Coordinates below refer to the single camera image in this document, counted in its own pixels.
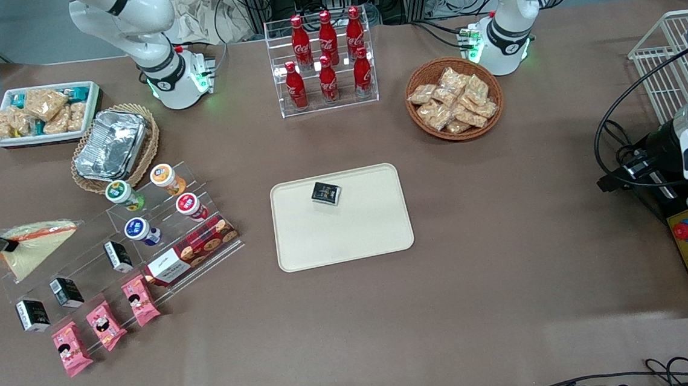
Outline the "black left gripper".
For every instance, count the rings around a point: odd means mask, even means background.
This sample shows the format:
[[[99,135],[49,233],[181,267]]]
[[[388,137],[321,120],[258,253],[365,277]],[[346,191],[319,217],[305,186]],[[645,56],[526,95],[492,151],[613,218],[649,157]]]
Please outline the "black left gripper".
[[[621,126],[617,133],[609,132],[609,136],[620,143],[614,154],[617,168],[609,169],[604,163],[599,165],[603,170],[603,177],[597,181],[601,191],[667,190],[686,184],[681,146],[671,122],[662,124],[635,143],[629,140]]]

